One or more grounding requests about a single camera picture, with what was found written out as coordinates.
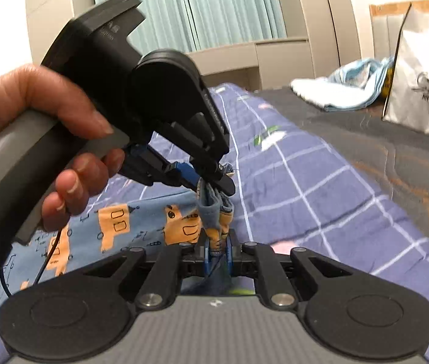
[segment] white grid line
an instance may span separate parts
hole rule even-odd
[[[281,138],[281,139],[279,140],[279,142],[280,142],[280,141],[282,141],[282,140],[284,140],[284,139],[286,139],[286,138],[297,137],[297,136],[299,136],[299,135],[303,135],[303,134],[307,134],[307,133],[306,133],[306,132],[304,132],[304,131],[293,131],[293,132],[287,133],[283,138]],[[250,144],[253,144],[253,142],[254,142],[254,140],[253,140],[253,139],[250,139],[250,140],[248,140],[248,141],[243,142],[242,144],[238,144],[238,149],[242,149],[242,148],[244,148],[244,147],[247,147],[247,146],[249,146]]]
[[[256,117],[256,118],[257,118],[257,120],[258,120],[258,121],[263,125],[263,127],[265,128],[265,130],[267,130],[267,125],[265,124],[265,122],[263,121],[263,119],[262,119],[262,118],[260,118],[260,116],[256,113],[256,111],[254,111],[254,109],[252,109],[252,108],[248,105],[248,103],[247,103],[245,100],[242,100],[242,102],[245,104],[245,106],[248,108],[248,110],[249,110],[250,112],[252,112],[252,113],[255,115],[255,117]],[[280,155],[280,157],[282,158],[282,161],[283,161],[283,163],[284,163],[284,165],[285,165],[285,169],[287,170],[287,173],[289,174],[290,179],[292,180],[292,182],[293,182],[293,184],[294,184],[294,186],[295,186],[296,190],[298,191],[299,195],[301,196],[301,198],[302,198],[303,202],[305,203],[305,205],[306,205],[306,207],[307,207],[308,211],[311,213],[311,215],[312,215],[312,217],[313,217],[314,221],[316,222],[316,224],[317,224],[317,226],[318,226],[319,230],[321,230],[321,228],[322,228],[322,227],[321,227],[321,221],[320,221],[320,220],[319,220],[319,218],[317,217],[316,213],[314,212],[314,210],[313,210],[313,209],[312,209],[312,207],[311,207],[311,204],[309,204],[308,200],[306,199],[305,195],[303,194],[302,190],[300,189],[299,183],[297,182],[297,179],[295,179],[294,174],[292,173],[291,169],[289,168],[289,165],[287,164],[287,161],[286,161],[286,159],[285,159],[285,156],[283,155],[283,153],[282,153],[282,151],[281,151],[280,147],[278,146],[278,144],[274,144],[274,147],[275,147],[275,149],[277,150],[277,152],[278,152],[278,154]],[[324,242],[324,246],[325,246],[325,248],[327,249],[328,254],[330,255],[330,257],[332,257],[332,259],[334,259],[334,260],[336,260],[336,261],[339,261],[339,258],[338,258],[338,257],[337,257],[337,255],[334,253],[334,251],[332,250],[331,245],[330,245],[330,244],[329,244],[329,242],[327,241],[327,239],[326,239],[326,237],[325,237],[325,234],[324,234],[324,233],[321,233],[321,236],[322,236],[322,240],[323,240],[323,242]]]
[[[347,171],[347,170],[349,170],[349,167],[347,165],[345,165],[345,166],[339,168],[338,170],[334,171],[333,173],[330,173],[323,180],[317,182],[314,186],[308,188],[304,192],[304,195],[308,195],[308,194],[314,192],[315,190],[319,189],[321,186],[323,186],[327,182],[329,182],[331,179],[335,178],[337,175],[340,175],[341,173],[343,173],[344,171]],[[283,207],[285,205],[293,204],[294,202],[297,202],[300,199],[302,199],[302,197],[300,195],[298,195],[296,197],[292,197],[292,198],[289,198],[287,200],[283,200],[283,201],[277,202],[275,204],[262,205],[260,207],[256,207],[252,212],[247,213],[247,216],[248,217],[252,217],[254,214],[258,214],[260,212],[273,211],[273,210],[278,209],[280,207]],[[234,220],[239,220],[241,218],[242,217],[238,216]]]
[[[420,238],[418,241],[415,241],[413,244],[407,246],[405,249],[403,249],[400,253],[398,253],[395,257],[393,257],[390,261],[386,262],[386,264],[383,264],[380,268],[376,269],[371,273],[371,275],[378,275],[381,272],[383,272],[385,269],[389,268],[393,264],[395,264],[398,260],[400,260],[403,256],[405,256],[408,252],[410,252],[412,249],[414,249],[417,245],[424,244],[426,242],[429,242],[429,238]]]
[[[91,210],[94,208],[95,205],[98,205],[100,198],[105,194],[108,190],[108,186],[110,185],[110,180],[108,180],[106,187],[104,190],[96,197],[96,199],[93,201],[93,203],[90,205],[90,209],[86,211],[86,214],[89,215]]]
[[[121,189],[120,189],[120,190],[123,190],[125,187],[127,187],[127,186],[130,184],[130,182],[132,182],[132,180],[131,180],[131,179],[128,179],[128,178],[126,178],[125,183],[124,183],[124,185],[121,187]]]
[[[142,192],[140,193],[140,197],[138,198],[137,201],[140,201],[143,198],[143,195],[145,194],[145,191],[147,190],[148,186],[143,186]]]
[[[252,152],[252,153],[248,153],[246,156],[243,156],[242,158],[240,158],[240,162],[242,163],[243,161],[247,161],[250,159],[254,159],[255,157],[262,155],[264,152],[260,151],[260,152]]]
[[[244,131],[246,129],[249,129],[252,126],[253,126],[253,122],[251,122],[251,123],[249,123],[247,125],[244,125],[244,126],[240,127],[239,129],[233,131],[233,134],[238,134],[239,132],[242,132],[242,131]]]
[[[301,245],[303,245],[304,243],[306,243],[308,240],[317,237],[318,235],[320,235],[321,233],[326,234],[327,232],[330,232],[332,230],[334,230],[335,228],[341,228],[344,227],[347,223],[349,223],[351,220],[353,220],[355,217],[361,215],[363,212],[367,211],[368,209],[370,209],[373,205],[376,204],[376,199],[383,199],[383,198],[388,198],[387,195],[380,195],[378,197],[373,197],[371,198],[364,206],[356,209],[356,211],[354,211],[352,214],[350,214],[349,216],[345,217],[343,220],[337,222],[337,223],[332,223],[326,227],[324,227],[322,230],[318,230],[318,231],[314,231],[311,232],[308,236],[303,237],[303,238],[299,238],[298,240],[295,241],[295,245],[300,247]]]
[[[336,157],[338,157],[341,161],[346,162],[341,155],[339,155],[337,152],[332,152],[331,147],[329,146],[329,144],[327,144],[325,141],[323,141],[328,150],[334,154]],[[354,169],[353,166],[351,166],[351,172],[353,173],[353,175],[357,178],[357,180],[359,180],[359,182],[362,183],[362,185],[364,187],[366,187],[366,189],[368,190],[368,192],[374,197],[375,196],[375,191],[372,189],[372,187],[361,177],[361,175],[359,175],[359,173],[357,173],[357,171]],[[381,204],[381,202],[379,200],[376,201],[376,206],[378,206],[378,208],[380,209],[381,214],[390,222],[390,225],[397,230],[409,243],[411,244],[415,244],[415,249],[420,253],[420,255],[429,263],[429,255],[427,254],[427,252],[425,252],[424,249],[422,249],[420,247],[420,244],[418,242],[416,242],[411,236],[410,234],[402,227],[400,226],[400,224],[396,223],[395,220],[393,220],[393,217],[385,210],[385,208],[383,207],[383,205]]]
[[[290,156],[287,156],[286,160],[287,161],[293,160],[293,159],[296,159],[297,157],[300,157],[303,155],[308,155],[308,154],[311,154],[317,150],[324,149],[324,148],[325,148],[325,146],[322,144],[322,145],[318,145],[316,147],[303,149],[303,150],[300,150],[296,153],[291,154]],[[264,173],[265,171],[270,171],[271,169],[278,168],[281,166],[283,166],[283,161],[277,161],[276,163],[267,165],[266,167],[260,168],[259,170],[255,171],[254,173],[251,174],[251,177],[256,177],[257,175],[260,175],[260,174]]]
[[[244,198],[243,198],[242,177],[240,173],[240,161],[239,161],[240,154],[238,152],[238,146],[236,145],[235,136],[231,131],[230,121],[228,120],[228,115],[226,113],[225,101],[223,99],[223,96],[221,96],[220,93],[218,93],[218,96],[221,99],[221,103],[223,104],[223,112],[225,114],[226,125],[228,126],[228,130],[230,131],[230,136],[233,139],[233,145],[235,146],[235,151],[236,151],[235,165],[236,165],[236,170],[238,171],[238,173],[236,174],[237,181],[238,181],[238,193],[240,195],[240,202],[242,203],[245,224],[247,225],[248,238],[250,241],[253,241],[253,233],[251,232],[250,221],[248,220],[248,216],[247,216],[247,206],[245,205]]]

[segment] gray grip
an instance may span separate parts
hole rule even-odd
[[[78,364],[355,364],[315,342],[291,312],[263,306],[255,296],[178,296],[142,313],[115,346]],[[427,364],[423,357],[396,361]],[[31,364],[13,357],[8,364]]]
[[[27,243],[40,223],[41,203],[57,174],[79,152],[99,157],[129,141],[119,130],[87,142],[57,120],[28,110],[0,133],[0,257],[17,240]]]

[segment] light blue curtain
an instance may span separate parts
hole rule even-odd
[[[143,55],[159,48],[181,52],[198,49],[191,29],[192,17],[186,0],[142,0],[138,8],[146,19],[128,37],[128,41]]]
[[[189,0],[201,49],[285,38],[279,0]]]

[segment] wooden headboard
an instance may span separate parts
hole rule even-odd
[[[429,14],[429,0],[402,1],[369,6],[376,59],[395,54],[400,27],[410,3],[418,10]]]

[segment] fingernail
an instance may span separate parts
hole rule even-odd
[[[65,209],[66,203],[63,201],[59,207],[56,208],[56,211],[61,212]]]
[[[88,160],[86,157],[80,157],[79,160],[76,161],[75,170],[77,172],[84,172],[86,170],[86,166],[88,165]]]
[[[83,195],[83,188],[81,186],[81,182],[79,181],[78,176],[76,176],[76,180],[74,181],[74,185],[69,190],[66,190],[71,197],[80,198]]]
[[[115,159],[113,160],[113,168],[114,168],[114,172],[115,173],[118,173],[118,171],[120,170],[120,168],[121,168],[121,165],[123,164],[123,162],[124,162],[124,159],[125,159],[125,155],[124,155],[124,153],[120,153],[117,157],[115,157]]]
[[[109,124],[108,120],[106,120],[105,117],[97,110],[93,112],[93,119],[105,134],[113,134],[113,127],[111,124]]]

